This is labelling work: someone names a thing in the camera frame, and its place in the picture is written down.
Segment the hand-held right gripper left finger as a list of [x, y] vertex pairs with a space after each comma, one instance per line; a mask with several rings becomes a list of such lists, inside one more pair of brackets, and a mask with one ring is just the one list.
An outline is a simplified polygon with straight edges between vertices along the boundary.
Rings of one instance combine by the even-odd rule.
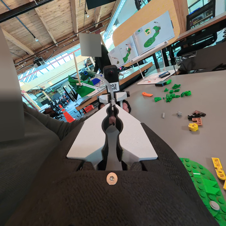
[[91, 162], [95, 169], [105, 170], [109, 152], [106, 129], [112, 105], [107, 104], [84, 121], [68, 154], [68, 159]]

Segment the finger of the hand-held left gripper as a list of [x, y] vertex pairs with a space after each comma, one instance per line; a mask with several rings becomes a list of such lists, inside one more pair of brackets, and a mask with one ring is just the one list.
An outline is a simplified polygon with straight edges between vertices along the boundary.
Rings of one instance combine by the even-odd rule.
[[100, 95], [98, 96], [99, 103], [109, 104], [110, 103], [110, 95]]
[[119, 102], [121, 108], [123, 108], [123, 100], [127, 98], [127, 92], [115, 92], [115, 102]]

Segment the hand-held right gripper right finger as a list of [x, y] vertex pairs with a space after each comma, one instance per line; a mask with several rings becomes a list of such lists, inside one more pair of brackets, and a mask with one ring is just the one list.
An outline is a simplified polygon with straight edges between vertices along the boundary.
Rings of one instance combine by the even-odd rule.
[[116, 154], [122, 170], [130, 168], [134, 162], [156, 160], [158, 155], [152, 146], [141, 122], [115, 105], [115, 127], [117, 135]]

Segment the dark green brick clear tubes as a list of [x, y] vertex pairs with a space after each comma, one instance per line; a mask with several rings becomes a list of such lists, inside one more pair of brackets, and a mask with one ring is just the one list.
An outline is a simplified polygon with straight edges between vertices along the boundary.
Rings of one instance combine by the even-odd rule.
[[114, 106], [115, 105], [114, 92], [112, 90], [110, 83], [103, 76], [100, 76], [99, 74], [97, 74], [91, 70], [84, 71], [84, 75], [88, 76], [88, 77], [92, 77], [92, 78], [98, 78], [105, 83], [106, 87], [108, 88], [108, 90], [111, 94], [111, 105]]

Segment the wooden office desk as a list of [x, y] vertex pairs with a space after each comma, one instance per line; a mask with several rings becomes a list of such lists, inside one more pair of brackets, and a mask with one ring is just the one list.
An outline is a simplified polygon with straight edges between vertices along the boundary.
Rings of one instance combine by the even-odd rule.
[[200, 24], [197, 27], [194, 27], [194, 28], [180, 34], [175, 42], [180, 41], [180, 40], [198, 32], [200, 30], [203, 30], [211, 25], [215, 25], [216, 23], [219, 23], [219, 22], [223, 21], [224, 19], [226, 19], [226, 12], [223, 12], [223, 13], [215, 16], [214, 18], [204, 22], [203, 24]]

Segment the person's left hand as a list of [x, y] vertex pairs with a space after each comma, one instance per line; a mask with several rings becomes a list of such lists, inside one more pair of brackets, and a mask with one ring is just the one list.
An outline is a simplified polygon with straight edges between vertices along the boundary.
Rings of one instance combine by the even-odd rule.
[[[104, 103], [100, 103], [99, 106], [98, 106], [98, 110], [100, 110], [101, 108], [103, 108], [105, 106]], [[129, 103], [126, 101], [126, 100], [123, 100], [123, 109], [130, 113], [131, 112], [131, 107], [129, 105]], [[111, 114], [110, 118], [109, 118], [109, 124], [110, 125], [115, 125], [115, 122], [116, 122], [116, 118], [114, 116], [114, 113]]]

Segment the wooden work table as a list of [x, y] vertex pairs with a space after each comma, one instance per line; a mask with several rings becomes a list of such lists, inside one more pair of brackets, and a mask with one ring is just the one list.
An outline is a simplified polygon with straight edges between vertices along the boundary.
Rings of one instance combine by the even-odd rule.
[[[139, 67], [131, 68], [130, 70], [124, 71], [123, 76], [119, 77], [119, 82], [110, 83], [113, 92], [122, 91], [125, 89], [130, 83], [134, 83], [134, 81], [139, 77], [140, 70]], [[108, 91], [106, 90], [106, 86], [100, 88], [89, 94], [89, 96], [85, 96], [80, 98], [76, 104], [75, 108], [77, 111], [81, 110], [82, 108], [86, 107], [87, 105], [91, 104], [95, 100], [97, 100], [97, 96], [102, 94], [106, 94]]]

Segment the green storage bin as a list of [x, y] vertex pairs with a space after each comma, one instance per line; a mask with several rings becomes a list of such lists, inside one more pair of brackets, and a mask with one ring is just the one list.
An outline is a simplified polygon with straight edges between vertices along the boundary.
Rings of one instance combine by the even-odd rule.
[[[78, 95], [80, 95], [80, 97], [85, 97], [88, 94], [90, 94], [91, 92], [95, 91], [95, 89], [93, 88], [94, 85], [93, 85], [92, 81], [82, 81], [81, 80], [81, 85], [79, 85], [78, 79], [74, 79], [70, 75], [68, 76], [68, 81], [69, 81], [69, 84], [75, 89], [76, 93], [78, 93]], [[86, 83], [90, 87], [83, 86], [82, 83]]]

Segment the orange traffic cone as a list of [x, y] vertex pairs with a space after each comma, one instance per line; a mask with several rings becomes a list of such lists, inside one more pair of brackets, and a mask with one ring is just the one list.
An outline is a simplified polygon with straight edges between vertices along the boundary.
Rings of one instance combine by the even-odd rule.
[[63, 115], [65, 116], [65, 119], [66, 119], [67, 122], [71, 123], [71, 122], [76, 120], [60, 104], [59, 104], [59, 107], [60, 107]]

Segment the row of black office chairs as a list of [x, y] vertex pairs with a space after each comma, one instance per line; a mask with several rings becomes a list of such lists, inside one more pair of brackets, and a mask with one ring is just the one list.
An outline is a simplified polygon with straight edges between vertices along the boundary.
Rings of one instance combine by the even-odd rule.
[[66, 109], [66, 111], [75, 119], [79, 119], [81, 117], [79, 111], [75, 109], [75, 102], [73, 102], [65, 90], [63, 89], [63, 86], [67, 86], [69, 83], [62, 84], [62, 86], [59, 87], [49, 87], [45, 89], [45, 93], [50, 97], [52, 100], [54, 106], [55, 106], [55, 101], [57, 105], [61, 105]]

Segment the open instruction booklet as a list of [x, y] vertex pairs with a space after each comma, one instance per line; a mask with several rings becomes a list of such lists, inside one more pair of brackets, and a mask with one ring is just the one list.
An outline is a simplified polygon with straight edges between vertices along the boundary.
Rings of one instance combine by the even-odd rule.
[[122, 67], [126, 63], [132, 62], [134, 58], [174, 37], [170, 15], [166, 11], [161, 16], [138, 28], [132, 36], [112, 49], [108, 53], [110, 62], [117, 68]]

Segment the pile of small green bricks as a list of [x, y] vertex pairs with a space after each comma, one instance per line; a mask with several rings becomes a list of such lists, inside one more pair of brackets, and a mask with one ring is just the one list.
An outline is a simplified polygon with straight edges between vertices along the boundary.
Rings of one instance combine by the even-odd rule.
[[176, 94], [177, 92], [180, 91], [181, 84], [174, 84], [173, 87], [169, 90], [168, 88], [164, 89], [164, 92], [166, 92], [165, 97], [154, 97], [154, 102], [158, 102], [160, 100], [165, 100], [167, 103], [171, 102], [175, 98], [182, 98], [184, 96], [190, 96], [191, 91], [185, 91], [182, 92], [181, 94]]

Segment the person's dark jacket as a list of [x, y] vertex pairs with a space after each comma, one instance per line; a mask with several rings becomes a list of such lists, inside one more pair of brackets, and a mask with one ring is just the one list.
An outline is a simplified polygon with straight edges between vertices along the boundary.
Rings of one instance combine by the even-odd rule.
[[49, 153], [60, 144], [79, 123], [56, 120], [30, 108], [23, 102], [24, 137], [0, 142], [0, 225], [4, 226], [19, 203]]

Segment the black brick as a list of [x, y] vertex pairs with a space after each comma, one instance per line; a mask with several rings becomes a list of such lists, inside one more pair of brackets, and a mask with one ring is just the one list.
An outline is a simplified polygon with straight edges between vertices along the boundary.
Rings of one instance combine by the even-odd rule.
[[192, 115], [188, 115], [188, 120], [192, 120], [193, 118], [201, 118], [205, 116], [206, 116], [205, 113], [196, 110], [192, 113]]

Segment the wooden book stand white base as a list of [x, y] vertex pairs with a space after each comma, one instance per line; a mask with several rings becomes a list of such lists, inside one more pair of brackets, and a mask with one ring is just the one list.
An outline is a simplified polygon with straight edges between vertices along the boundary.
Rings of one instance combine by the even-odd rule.
[[173, 0], [152, 0], [113, 32], [112, 65], [134, 64], [172, 44], [180, 26]]

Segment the ceiling projector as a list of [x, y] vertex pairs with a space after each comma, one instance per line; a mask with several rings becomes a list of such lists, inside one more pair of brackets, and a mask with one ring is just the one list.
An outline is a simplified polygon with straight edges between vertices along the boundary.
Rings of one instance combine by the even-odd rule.
[[36, 58], [34, 61], [34, 67], [38, 68], [38, 69], [43, 69], [46, 68], [48, 66], [48, 64], [44, 61], [44, 59], [42, 57], [40, 58]]

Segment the green round plate build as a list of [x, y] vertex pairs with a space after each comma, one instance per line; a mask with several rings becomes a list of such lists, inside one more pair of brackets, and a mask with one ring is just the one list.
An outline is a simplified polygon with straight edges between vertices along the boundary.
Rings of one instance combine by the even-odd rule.
[[194, 183], [199, 197], [220, 226], [226, 225], [226, 201], [220, 190], [217, 180], [212, 173], [188, 158], [180, 158], [191, 180]]

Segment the pile of colourful bricks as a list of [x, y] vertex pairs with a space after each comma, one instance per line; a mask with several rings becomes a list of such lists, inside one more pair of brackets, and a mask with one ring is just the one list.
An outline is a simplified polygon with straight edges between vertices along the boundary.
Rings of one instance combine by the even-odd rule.
[[219, 158], [216, 158], [216, 157], [212, 157], [211, 159], [213, 161], [213, 165], [214, 165], [214, 168], [215, 168], [217, 177], [220, 180], [223, 180], [224, 181], [223, 189], [226, 190], [226, 174], [225, 174], [225, 172], [223, 170], [223, 167], [222, 167], [222, 164], [220, 162], [220, 159]]

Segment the black equipment case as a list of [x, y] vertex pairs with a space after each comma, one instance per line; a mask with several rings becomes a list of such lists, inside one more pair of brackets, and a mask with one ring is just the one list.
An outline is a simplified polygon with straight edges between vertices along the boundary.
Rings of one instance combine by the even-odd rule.
[[226, 42], [183, 54], [180, 69], [196, 73], [226, 70]]

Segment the computer monitor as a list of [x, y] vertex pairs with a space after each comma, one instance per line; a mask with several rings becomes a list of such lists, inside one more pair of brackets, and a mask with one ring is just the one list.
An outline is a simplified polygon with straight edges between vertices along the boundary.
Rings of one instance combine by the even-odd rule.
[[186, 16], [186, 31], [215, 17], [215, 0], [197, 0], [188, 7], [188, 10], [190, 11], [196, 4], [200, 5], [199, 2], [201, 2], [203, 6], [195, 9]]

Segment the silver air duct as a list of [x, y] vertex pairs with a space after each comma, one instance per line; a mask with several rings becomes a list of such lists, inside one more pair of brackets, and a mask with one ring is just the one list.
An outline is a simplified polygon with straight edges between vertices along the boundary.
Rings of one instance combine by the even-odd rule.
[[105, 29], [104, 34], [102, 35], [103, 40], [107, 39], [109, 32], [112, 29], [112, 27], [113, 27], [118, 15], [119, 15], [121, 9], [123, 8], [125, 2], [126, 2], [126, 0], [117, 0], [116, 1], [115, 5], [113, 7], [113, 10], [112, 10], [112, 14], [111, 14], [111, 18], [110, 18], [110, 21], [108, 23], [108, 26]]

